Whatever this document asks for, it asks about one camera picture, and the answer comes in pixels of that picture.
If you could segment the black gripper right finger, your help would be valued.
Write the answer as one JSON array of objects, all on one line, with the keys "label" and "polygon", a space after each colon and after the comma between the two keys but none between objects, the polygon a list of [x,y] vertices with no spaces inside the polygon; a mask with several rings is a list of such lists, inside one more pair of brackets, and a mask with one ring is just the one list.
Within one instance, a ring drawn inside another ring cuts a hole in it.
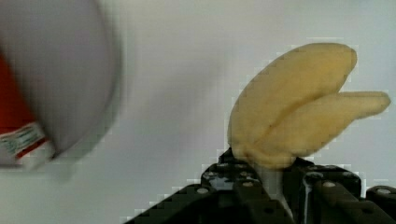
[{"label": "black gripper right finger", "polygon": [[283,171],[283,194],[296,224],[396,224],[395,188],[363,190],[339,166],[298,158]]}]

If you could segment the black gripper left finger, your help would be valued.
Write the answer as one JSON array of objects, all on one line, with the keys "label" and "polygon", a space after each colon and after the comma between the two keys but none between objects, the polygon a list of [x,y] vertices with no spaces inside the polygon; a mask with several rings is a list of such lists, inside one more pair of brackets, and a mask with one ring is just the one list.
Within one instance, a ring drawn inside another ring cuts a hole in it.
[{"label": "black gripper left finger", "polygon": [[231,150],[190,184],[124,224],[294,224],[262,178]]}]

